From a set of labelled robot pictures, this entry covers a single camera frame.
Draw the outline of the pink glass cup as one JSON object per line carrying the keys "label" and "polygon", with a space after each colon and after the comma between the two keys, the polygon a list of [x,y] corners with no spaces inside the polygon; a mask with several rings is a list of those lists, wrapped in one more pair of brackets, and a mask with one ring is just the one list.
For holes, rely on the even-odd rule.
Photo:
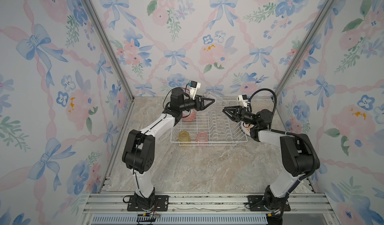
{"label": "pink glass cup", "polygon": [[197,145],[209,145],[209,135],[205,131],[200,131],[197,133],[195,142]]}

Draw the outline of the clear drinking glass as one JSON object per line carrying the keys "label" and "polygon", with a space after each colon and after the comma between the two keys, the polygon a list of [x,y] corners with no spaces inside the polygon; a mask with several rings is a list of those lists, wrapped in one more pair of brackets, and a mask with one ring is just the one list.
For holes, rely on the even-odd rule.
{"label": "clear drinking glass", "polygon": [[218,96],[217,94],[213,93],[212,91],[206,91],[206,92],[203,94],[203,97],[205,97],[205,98],[210,98],[210,99],[214,99],[216,102],[218,102],[219,99],[220,99],[220,96]]}

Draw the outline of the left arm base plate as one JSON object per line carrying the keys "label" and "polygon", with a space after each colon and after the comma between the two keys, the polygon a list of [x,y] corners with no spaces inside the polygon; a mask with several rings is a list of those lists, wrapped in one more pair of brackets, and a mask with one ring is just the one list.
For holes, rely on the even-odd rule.
{"label": "left arm base plate", "polygon": [[166,212],[169,206],[169,198],[168,195],[152,195],[149,198],[142,198],[134,194],[129,196],[128,201],[123,198],[123,202],[127,204],[128,212]]}

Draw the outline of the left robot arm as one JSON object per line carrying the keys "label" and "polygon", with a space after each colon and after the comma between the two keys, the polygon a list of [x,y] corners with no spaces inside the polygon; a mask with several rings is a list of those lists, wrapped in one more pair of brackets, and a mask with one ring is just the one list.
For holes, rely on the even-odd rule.
{"label": "left robot arm", "polygon": [[149,170],[155,159],[156,139],[175,127],[185,111],[204,111],[215,103],[214,98],[197,95],[197,90],[196,86],[172,89],[170,102],[160,117],[146,128],[131,130],[128,134],[122,161],[132,172],[136,185],[133,201],[140,206],[150,209],[155,203],[155,187]]}

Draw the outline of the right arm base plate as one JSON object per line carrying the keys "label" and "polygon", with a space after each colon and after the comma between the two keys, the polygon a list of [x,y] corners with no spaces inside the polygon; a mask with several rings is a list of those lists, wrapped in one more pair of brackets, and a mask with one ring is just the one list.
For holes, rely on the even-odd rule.
{"label": "right arm base plate", "polygon": [[291,211],[288,200],[284,198],[267,197],[264,195],[249,195],[245,203],[246,209],[252,212],[273,212],[284,207],[285,212]]}

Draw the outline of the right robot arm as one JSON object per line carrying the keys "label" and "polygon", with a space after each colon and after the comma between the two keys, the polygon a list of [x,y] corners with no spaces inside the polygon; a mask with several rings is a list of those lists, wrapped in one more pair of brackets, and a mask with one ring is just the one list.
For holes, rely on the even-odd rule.
{"label": "right robot arm", "polygon": [[267,186],[263,205],[268,210],[283,211],[292,191],[320,168],[320,159],[309,137],[271,129],[273,113],[267,109],[253,114],[242,106],[228,106],[223,113],[234,122],[252,125],[250,135],[253,140],[280,147],[284,169]]}

